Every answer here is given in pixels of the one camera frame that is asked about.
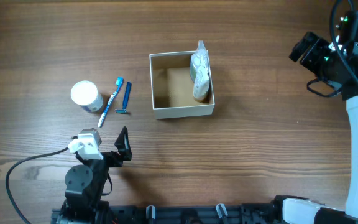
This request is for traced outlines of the blue white toothbrush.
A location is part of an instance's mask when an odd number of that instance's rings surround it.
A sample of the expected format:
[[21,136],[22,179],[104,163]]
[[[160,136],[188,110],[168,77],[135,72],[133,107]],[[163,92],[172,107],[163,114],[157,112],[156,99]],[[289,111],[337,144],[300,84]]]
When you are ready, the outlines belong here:
[[123,82],[124,82],[124,79],[122,77],[117,78],[117,80],[116,80],[116,90],[115,90],[115,92],[113,94],[110,95],[109,100],[107,102],[107,105],[106,105],[104,111],[101,114],[101,117],[100,117],[99,122],[98,122],[98,127],[99,128],[101,128],[103,126],[103,123],[104,123],[104,121],[106,119],[106,115],[107,115],[107,113],[109,111],[109,108],[112,105],[112,103],[113,103],[115,97],[117,96],[117,94],[120,92]]

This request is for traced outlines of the cotton swab tub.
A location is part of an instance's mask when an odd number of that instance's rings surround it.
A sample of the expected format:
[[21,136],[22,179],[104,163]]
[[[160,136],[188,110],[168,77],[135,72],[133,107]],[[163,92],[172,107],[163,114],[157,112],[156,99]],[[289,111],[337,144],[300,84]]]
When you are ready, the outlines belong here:
[[88,112],[94,113],[103,107],[103,97],[91,81],[83,80],[74,84],[70,96],[74,103]]

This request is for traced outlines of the white squeeze tube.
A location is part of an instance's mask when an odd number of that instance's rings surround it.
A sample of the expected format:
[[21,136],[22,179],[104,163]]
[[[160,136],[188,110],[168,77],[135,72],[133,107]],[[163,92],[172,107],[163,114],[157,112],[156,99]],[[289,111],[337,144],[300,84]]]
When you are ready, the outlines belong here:
[[202,102],[209,91],[209,64],[207,67],[198,68],[196,79],[193,85],[193,97],[196,101]]

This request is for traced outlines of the clear bottle with dark liquid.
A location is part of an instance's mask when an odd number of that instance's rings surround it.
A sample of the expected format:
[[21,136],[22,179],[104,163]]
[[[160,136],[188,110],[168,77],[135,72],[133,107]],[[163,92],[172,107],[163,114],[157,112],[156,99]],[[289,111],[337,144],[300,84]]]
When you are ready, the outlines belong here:
[[191,56],[190,62],[190,76],[193,82],[195,82],[198,68],[202,66],[208,66],[208,51],[204,46],[204,42],[199,40],[198,47],[195,53]]

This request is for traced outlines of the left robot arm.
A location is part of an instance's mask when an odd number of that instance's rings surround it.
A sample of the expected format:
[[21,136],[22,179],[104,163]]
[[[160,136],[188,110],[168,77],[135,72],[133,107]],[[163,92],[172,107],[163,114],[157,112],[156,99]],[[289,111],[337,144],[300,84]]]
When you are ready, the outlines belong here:
[[68,145],[70,153],[81,162],[65,176],[65,201],[51,215],[52,223],[119,223],[109,202],[101,197],[108,195],[103,189],[112,182],[109,169],[122,167],[132,160],[128,130],[123,127],[114,143],[116,151],[101,152],[101,137],[97,129],[84,129]]

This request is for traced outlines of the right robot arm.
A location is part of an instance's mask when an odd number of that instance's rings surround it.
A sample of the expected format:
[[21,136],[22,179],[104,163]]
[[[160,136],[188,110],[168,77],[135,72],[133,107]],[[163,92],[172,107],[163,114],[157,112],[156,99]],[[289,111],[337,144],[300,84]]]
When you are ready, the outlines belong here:
[[358,87],[329,43],[313,32],[307,32],[289,58],[312,71],[316,81],[334,88],[346,102],[351,127],[351,182],[343,211],[312,202],[306,198],[284,197],[279,203],[279,220],[286,223],[358,223]]

